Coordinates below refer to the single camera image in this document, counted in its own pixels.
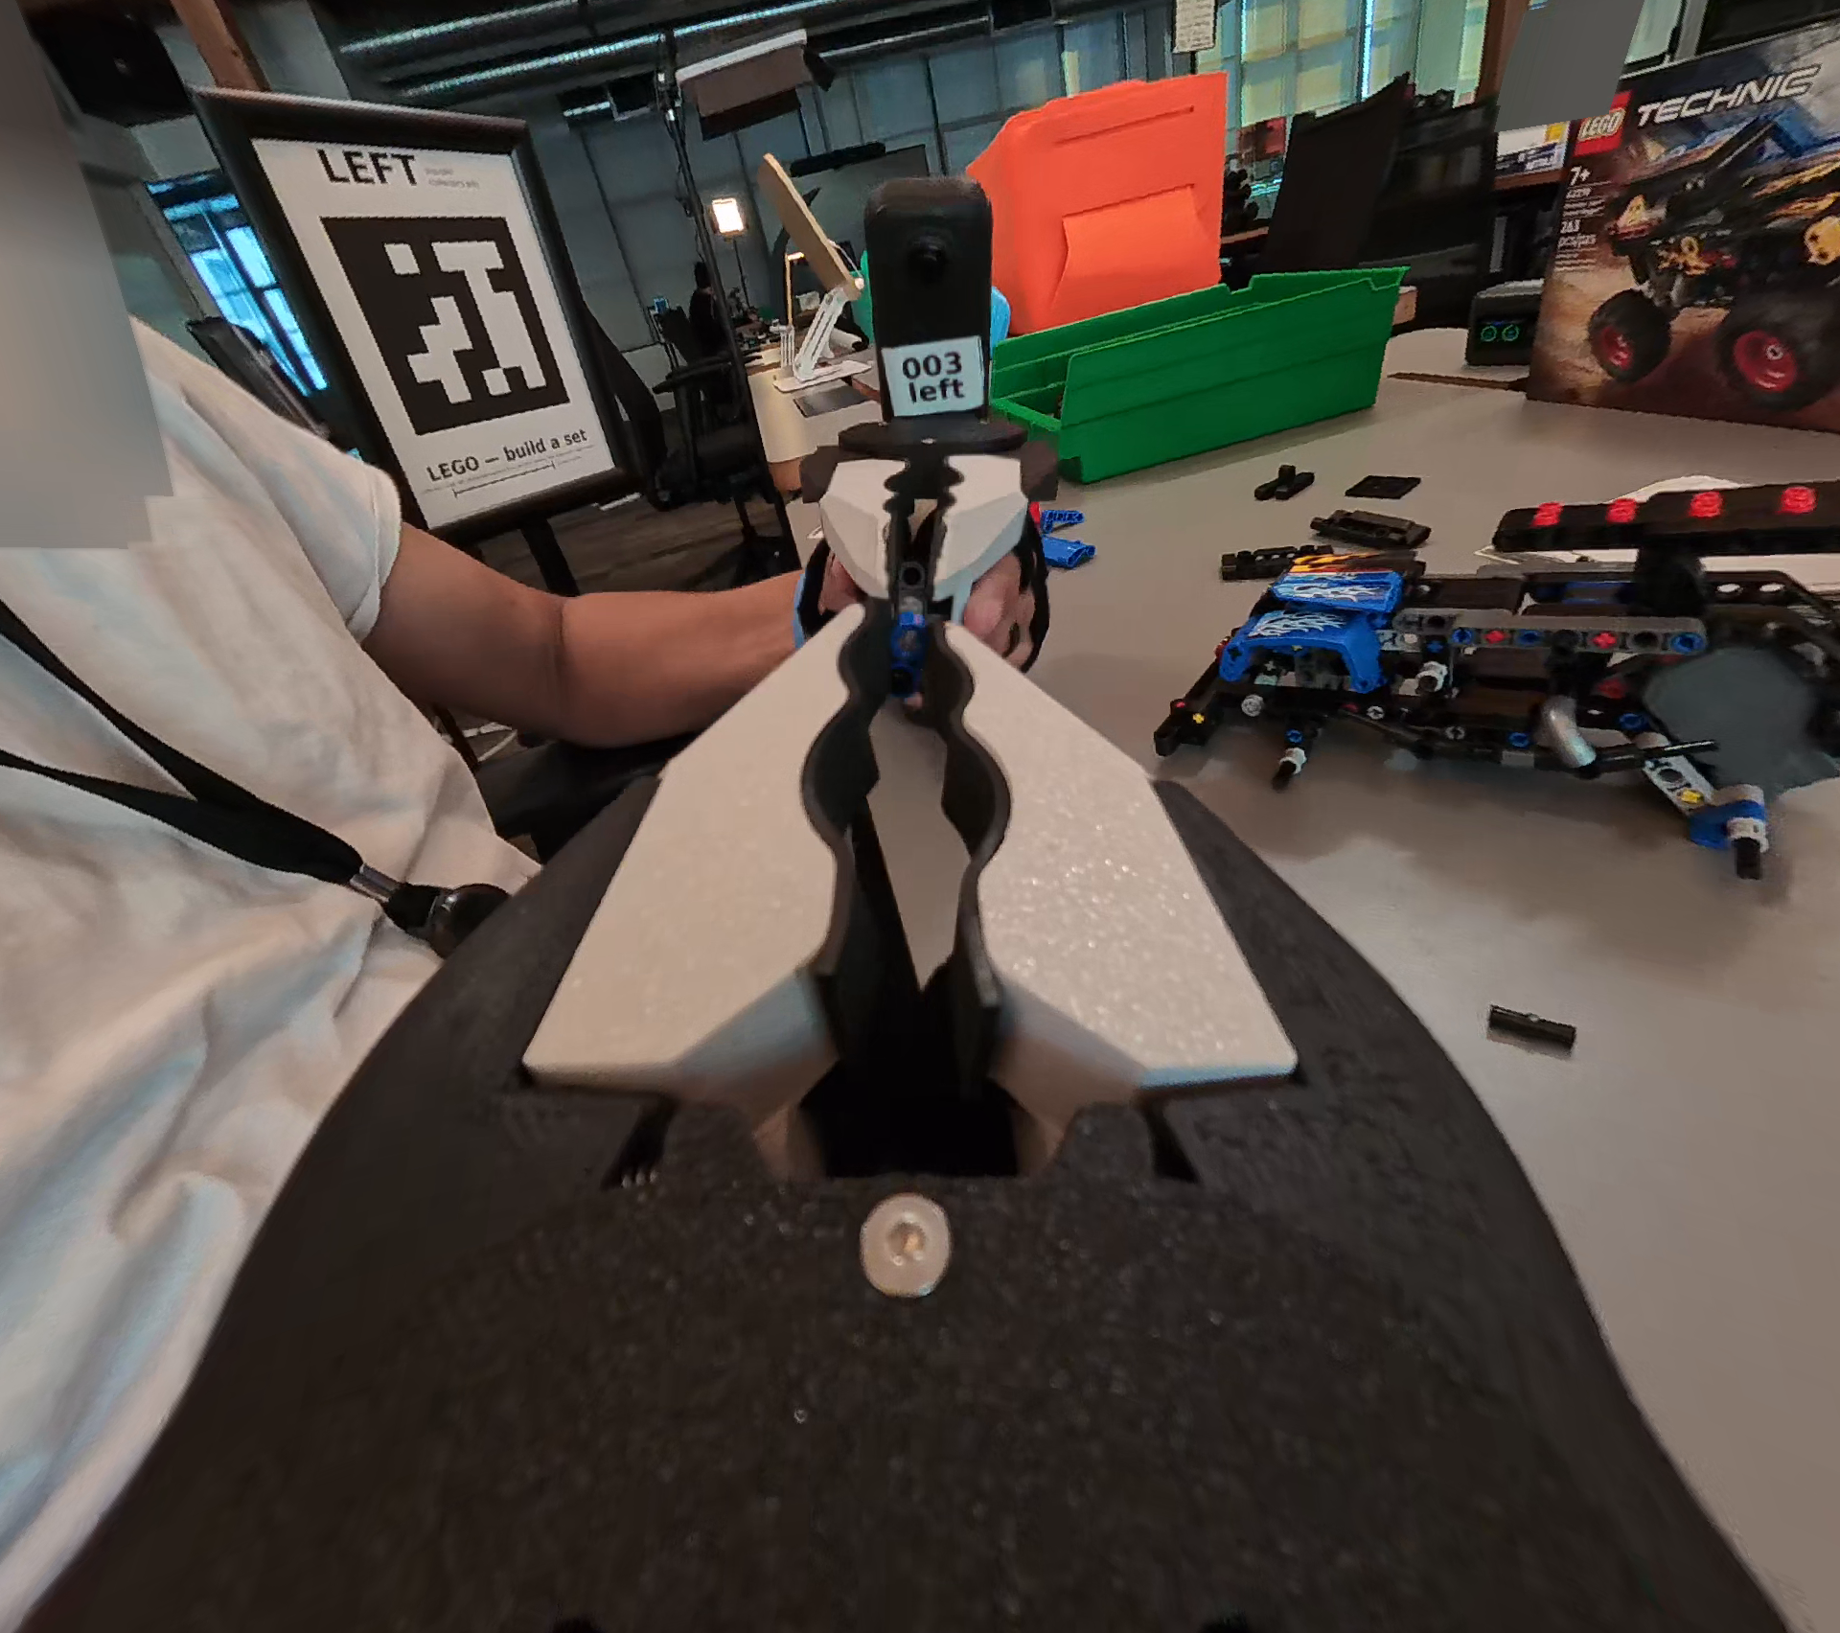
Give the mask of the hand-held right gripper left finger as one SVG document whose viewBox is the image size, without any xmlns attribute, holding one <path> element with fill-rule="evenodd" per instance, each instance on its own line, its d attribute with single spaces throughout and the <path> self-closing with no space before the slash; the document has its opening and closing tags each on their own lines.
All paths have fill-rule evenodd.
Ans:
<svg viewBox="0 0 1840 1633">
<path fill-rule="evenodd" d="M 918 999 L 868 797 L 884 611 L 841 611 L 650 784 L 523 1048 L 542 1094 L 740 1116 L 790 1181 L 861 1175 Z"/>
</svg>

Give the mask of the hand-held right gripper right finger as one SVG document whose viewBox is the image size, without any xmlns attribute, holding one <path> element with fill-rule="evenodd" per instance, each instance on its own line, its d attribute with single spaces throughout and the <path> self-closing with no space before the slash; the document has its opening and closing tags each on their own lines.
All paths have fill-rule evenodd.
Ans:
<svg viewBox="0 0 1840 1633">
<path fill-rule="evenodd" d="M 1018 1171 L 1087 1108 L 1290 1077 L 1298 1048 L 1150 776 L 956 625 L 926 698 L 968 853 L 955 1064 L 1008 1098 Z"/>
</svg>

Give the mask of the black framed marker sign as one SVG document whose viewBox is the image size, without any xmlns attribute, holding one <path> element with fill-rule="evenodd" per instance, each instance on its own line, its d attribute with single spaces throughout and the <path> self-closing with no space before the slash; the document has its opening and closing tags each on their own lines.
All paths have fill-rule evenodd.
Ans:
<svg viewBox="0 0 1840 1633">
<path fill-rule="evenodd" d="M 473 546 L 642 491 L 525 121 L 192 98 L 406 521 Z"/>
</svg>

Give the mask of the tablet on white stand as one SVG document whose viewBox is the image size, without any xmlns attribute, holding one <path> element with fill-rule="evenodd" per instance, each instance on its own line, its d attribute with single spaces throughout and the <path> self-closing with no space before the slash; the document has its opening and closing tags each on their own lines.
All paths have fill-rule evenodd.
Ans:
<svg viewBox="0 0 1840 1633">
<path fill-rule="evenodd" d="M 843 312 L 863 299 L 863 276 L 847 265 L 843 251 L 826 234 L 794 176 L 772 153 L 761 157 L 757 178 L 778 211 L 794 253 L 811 265 L 824 286 L 805 334 L 792 345 L 792 357 L 774 374 L 774 387 L 780 393 L 795 393 L 834 376 L 834 335 Z"/>
</svg>

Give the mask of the lego truck chassis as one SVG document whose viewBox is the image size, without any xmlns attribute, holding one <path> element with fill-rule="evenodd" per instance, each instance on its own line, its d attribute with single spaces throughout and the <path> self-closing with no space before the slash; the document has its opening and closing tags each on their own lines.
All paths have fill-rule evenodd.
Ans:
<svg viewBox="0 0 1840 1633">
<path fill-rule="evenodd" d="M 1832 479 L 1514 508 L 1487 573 L 1332 546 L 1254 581 L 1248 617 L 1169 703 L 1158 755 L 1269 726 L 1282 790 L 1346 723 L 1420 761 L 1633 772 L 1752 884 L 1773 805 L 1836 780 L 1836 588 L 1783 565 L 1836 558 Z"/>
</svg>

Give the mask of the green storage bin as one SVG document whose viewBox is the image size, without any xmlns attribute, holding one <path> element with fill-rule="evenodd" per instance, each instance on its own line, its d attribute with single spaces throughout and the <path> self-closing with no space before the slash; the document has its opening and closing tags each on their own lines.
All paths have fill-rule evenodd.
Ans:
<svg viewBox="0 0 1840 1633">
<path fill-rule="evenodd" d="M 991 410 L 1083 485 L 1372 406 L 1407 270 L 1263 272 L 1008 337 Z"/>
</svg>

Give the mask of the lego set box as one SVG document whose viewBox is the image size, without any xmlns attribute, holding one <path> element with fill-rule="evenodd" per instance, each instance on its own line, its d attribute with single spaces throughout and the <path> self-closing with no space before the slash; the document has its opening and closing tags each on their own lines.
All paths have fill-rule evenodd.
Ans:
<svg viewBox="0 0 1840 1633">
<path fill-rule="evenodd" d="M 1528 397 L 1838 429 L 1838 25 L 1629 79 L 1579 128 Z"/>
</svg>

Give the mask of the person's left forearm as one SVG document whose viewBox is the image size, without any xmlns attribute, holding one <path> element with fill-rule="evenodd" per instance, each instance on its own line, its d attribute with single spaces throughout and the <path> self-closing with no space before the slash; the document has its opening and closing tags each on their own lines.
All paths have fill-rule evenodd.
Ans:
<svg viewBox="0 0 1840 1633">
<path fill-rule="evenodd" d="M 696 734 L 794 656 L 799 575 L 554 594 L 406 529 L 362 646 L 412 702 L 579 748 Z"/>
</svg>

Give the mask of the black lego beam blue pin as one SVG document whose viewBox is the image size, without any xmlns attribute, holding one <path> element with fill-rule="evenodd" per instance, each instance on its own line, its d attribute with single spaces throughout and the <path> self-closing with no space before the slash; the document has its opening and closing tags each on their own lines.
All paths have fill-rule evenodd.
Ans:
<svg viewBox="0 0 1840 1633">
<path fill-rule="evenodd" d="M 912 493 L 899 472 L 887 496 L 886 604 L 887 692 L 916 702 L 932 646 L 933 506 Z"/>
</svg>

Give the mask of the person's left hand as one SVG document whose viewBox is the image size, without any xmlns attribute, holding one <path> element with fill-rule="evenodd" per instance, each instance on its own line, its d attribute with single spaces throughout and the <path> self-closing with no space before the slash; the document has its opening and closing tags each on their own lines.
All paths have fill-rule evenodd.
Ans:
<svg viewBox="0 0 1840 1633">
<path fill-rule="evenodd" d="M 1047 631 L 1047 564 L 1041 541 L 1025 535 L 985 571 L 964 606 L 964 629 L 989 650 L 1027 671 Z M 840 611 L 863 604 L 866 592 L 828 541 L 818 539 L 794 588 L 794 642 L 799 646 Z"/>
</svg>

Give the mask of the orange storage bin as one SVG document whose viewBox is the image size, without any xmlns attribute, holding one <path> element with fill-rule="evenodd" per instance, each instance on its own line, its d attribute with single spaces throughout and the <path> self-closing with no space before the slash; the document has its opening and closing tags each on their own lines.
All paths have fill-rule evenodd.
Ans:
<svg viewBox="0 0 1840 1633">
<path fill-rule="evenodd" d="M 1014 337 L 1215 288 L 1229 77 L 1116 81 L 1024 111 L 970 163 Z"/>
</svg>

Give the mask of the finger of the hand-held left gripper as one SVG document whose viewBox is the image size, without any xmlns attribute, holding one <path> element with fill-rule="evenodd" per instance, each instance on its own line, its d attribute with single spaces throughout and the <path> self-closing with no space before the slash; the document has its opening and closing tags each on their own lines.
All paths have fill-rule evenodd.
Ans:
<svg viewBox="0 0 1840 1633">
<path fill-rule="evenodd" d="M 903 594 L 903 550 L 909 512 L 897 456 L 843 456 L 818 500 L 826 558 L 818 565 L 818 619 L 849 606 L 882 602 L 895 608 Z"/>
<path fill-rule="evenodd" d="M 943 456 L 920 558 L 920 610 L 960 623 L 974 587 L 1012 554 L 1029 498 L 1020 456 Z"/>
</svg>

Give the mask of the black office chair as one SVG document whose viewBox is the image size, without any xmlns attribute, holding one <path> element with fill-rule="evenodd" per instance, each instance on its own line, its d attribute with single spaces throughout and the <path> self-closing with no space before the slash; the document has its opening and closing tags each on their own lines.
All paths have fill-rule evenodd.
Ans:
<svg viewBox="0 0 1840 1633">
<path fill-rule="evenodd" d="M 665 307 L 656 320 L 673 357 L 656 391 L 675 403 L 675 431 L 665 437 L 654 472 L 656 506 L 669 512 L 692 502 L 725 502 L 744 516 L 746 504 L 759 500 L 780 518 L 784 504 L 753 414 L 740 401 L 726 332 L 700 330 L 680 307 Z"/>
</svg>

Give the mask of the person's white shirt torso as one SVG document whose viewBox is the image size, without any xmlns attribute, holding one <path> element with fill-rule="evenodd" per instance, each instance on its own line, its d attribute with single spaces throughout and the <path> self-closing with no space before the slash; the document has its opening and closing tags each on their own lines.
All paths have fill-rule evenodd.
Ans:
<svg viewBox="0 0 1840 1633">
<path fill-rule="evenodd" d="M 395 485 L 138 324 L 150 539 L 4 552 L 4 604 L 155 738 L 424 886 L 535 866 L 362 642 Z M 165 1428 L 278 1188 L 435 955 L 351 889 L 4 772 L 2 1599 Z"/>
</svg>

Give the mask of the studio light panel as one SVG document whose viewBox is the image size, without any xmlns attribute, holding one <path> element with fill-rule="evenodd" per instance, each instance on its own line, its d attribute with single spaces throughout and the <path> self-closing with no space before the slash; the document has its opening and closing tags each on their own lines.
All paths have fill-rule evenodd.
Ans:
<svg viewBox="0 0 1840 1633">
<path fill-rule="evenodd" d="M 734 44 L 677 71 L 679 96 L 698 115 L 705 142 L 797 113 L 803 88 L 824 92 L 834 81 L 805 29 Z"/>
</svg>

